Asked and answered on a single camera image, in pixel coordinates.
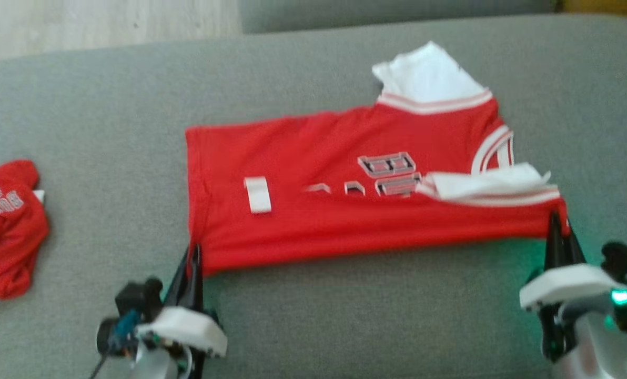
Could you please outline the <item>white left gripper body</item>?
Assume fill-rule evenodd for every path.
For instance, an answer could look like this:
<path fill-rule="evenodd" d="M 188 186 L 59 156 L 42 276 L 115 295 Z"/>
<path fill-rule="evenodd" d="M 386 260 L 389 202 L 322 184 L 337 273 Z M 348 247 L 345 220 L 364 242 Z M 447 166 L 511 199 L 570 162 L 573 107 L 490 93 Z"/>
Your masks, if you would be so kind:
<path fill-rule="evenodd" d="M 184 359 L 191 350 L 224 358 L 228 350 L 227 335 L 211 316 L 179 306 L 164 307 L 153 321 L 136 326 L 135 336 L 136 359 L 153 351 Z"/>

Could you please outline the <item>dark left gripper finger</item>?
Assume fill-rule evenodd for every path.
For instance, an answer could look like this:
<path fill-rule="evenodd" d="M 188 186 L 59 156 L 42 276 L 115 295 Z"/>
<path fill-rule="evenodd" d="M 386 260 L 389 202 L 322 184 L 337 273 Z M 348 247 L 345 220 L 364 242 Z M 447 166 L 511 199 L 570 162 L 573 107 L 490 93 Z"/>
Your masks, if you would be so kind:
<path fill-rule="evenodd" d="M 193 252 L 193 310 L 204 311 L 203 257 L 200 245 L 195 245 Z"/>
<path fill-rule="evenodd" d="M 170 286 L 164 296 L 164 306 L 179 306 L 183 308 L 191 309 L 189 300 L 189 278 L 188 278 L 188 253 L 189 247 L 182 255 L 179 262 L 174 278 L 172 279 Z"/>

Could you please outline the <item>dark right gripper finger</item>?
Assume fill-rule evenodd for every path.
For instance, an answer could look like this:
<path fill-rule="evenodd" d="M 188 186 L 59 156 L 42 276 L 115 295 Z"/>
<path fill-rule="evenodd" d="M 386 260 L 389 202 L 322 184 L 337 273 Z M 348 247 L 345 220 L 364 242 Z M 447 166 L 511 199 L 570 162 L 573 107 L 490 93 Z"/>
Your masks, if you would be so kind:
<path fill-rule="evenodd" d="M 559 213 L 554 212 L 549 219 L 549 230 L 546 237 L 544 271 L 563 266 L 563 235 Z"/>
<path fill-rule="evenodd" d="M 562 266 L 571 266 L 578 264 L 586 264 L 585 254 L 581 249 L 580 242 L 575 234 L 571 231 L 568 236 L 563 237 Z"/>

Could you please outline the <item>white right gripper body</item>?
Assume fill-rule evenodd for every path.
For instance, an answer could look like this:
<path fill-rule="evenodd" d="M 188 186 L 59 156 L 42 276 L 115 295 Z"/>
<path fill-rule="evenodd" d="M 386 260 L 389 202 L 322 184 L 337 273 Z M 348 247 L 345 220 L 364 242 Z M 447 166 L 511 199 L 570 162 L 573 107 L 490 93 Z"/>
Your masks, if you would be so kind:
<path fill-rule="evenodd" d="M 599 266 L 581 263 L 552 268 L 530 280 L 519 291 L 520 307 L 527 311 L 592 297 L 612 290 L 625 290 Z"/>

